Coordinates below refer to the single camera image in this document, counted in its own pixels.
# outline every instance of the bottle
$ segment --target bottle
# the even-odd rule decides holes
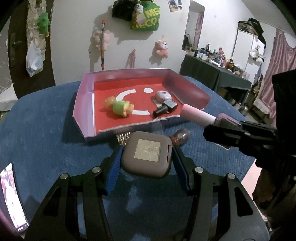
[[[174,135],[170,136],[170,139],[174,146],[184,145],[191,137],[192,132],[186,128],[178,130]]]

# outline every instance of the black tablecloth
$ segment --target black tablecloth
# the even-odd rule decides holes
[[[202,59],[185,55],[181,64],[181,75],[192,77],[211,90],[217,92],[219,87],[251,90],[252,83],[242,77],[238,77],[227,69],[208,63]]]

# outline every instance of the pink curtain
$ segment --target pink curtain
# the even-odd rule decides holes
[[[203,16],[204,16],[204,12],[200,12],[197,17],[195,35],[194,35],[194,41],[193,41],[194,47],[197,47],[198,42],[200,41],[200,33],[202,31]]]
[[[271,126],[276,126],[276,103],[274,102],[274,88],[272,76],[296,69],[296,47],[288,45],[283,31],[276,29],[276,37],[272,49],[271,59],[264,78],[264,86],[260,95],[261,101],[269,108]]]

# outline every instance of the table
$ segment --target table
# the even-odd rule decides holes
[[[250,81],[236,76],[229,70],[190,55],[185,55],[180,74],[200,81],[216,93],[219,88],[232,88],[237,93],[236,96],[239,96],[236,97],[236,100],[241,103],[252,86]]]
[[[245,120],[215,92],[197,80],[186,78],[211,96],[205,112],[215,116],[224,112]],[[10,162],[14,164],[17,190],[29,220],[62,173],[71,176],[85,173],[100,165],[117,145],[115,137],[92,144],[84,141],[72,118],[79,84],[59,85],[22,97],[0,125],[0,168]],[[193,132],[182,147],[185,156],[210,173],[232,172],[243,179],[254,158],[240,153],[237,148],[225,150],[205,141],[203,128],[194,123],[165,128],[163,134],[172,135],[182,127]],[[192,197],[181,190],[172,165],[169,175],[161,180],[131,176],[121,170],[114,191],[104,197],[103,202],[115,241],[146,241],[151,237],[168,237],[184,229]],[[78,217],[80,231],[85,234],[81,202]]]

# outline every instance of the plush toy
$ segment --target plush toy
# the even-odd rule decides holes
[[[224,54],[224,51],[222,50],[222,48],[220,47],[219,48],[219,52],[218,52],[220,55],[223,55]]]
[[[101,50],[102,47],[102,32],[98,31],[98,29],[95,29],[94,33],[93,33],[93,39],[96,42],[96,47]],[[110,36],[110,31],[106,30],[104,32],[104,51],[106,51],[106,49],[109,46],[109,42],[110,42],[111,36]]]
[[[255,60],[256,62],[263,63],[265,56],[263,56],[259,53],[259,48],[260,48],[260,46],[257,45],[256,48],[252,49],[249,52],[249,54],[253,58],[253,60]]]
[[[157,46],[158,46],[158,50],[156,51],[156,53],[161,57],[165,56],[167,58],[168,57],[168,41],[167,40],[163,41],[161,39],[157,42]]]
[[[37,21],[38,32],[40,34],[45,34],[45,36],[48,37],[49,36],[48,25],[50,25],[50,21],[48,19],[48,13],[44,12],[40,15]]]
[[[144,9],[144,7],[141,4],[138,3],[135,5],[135,10],[136,10],[137,15],[143,13],[143,9]]]

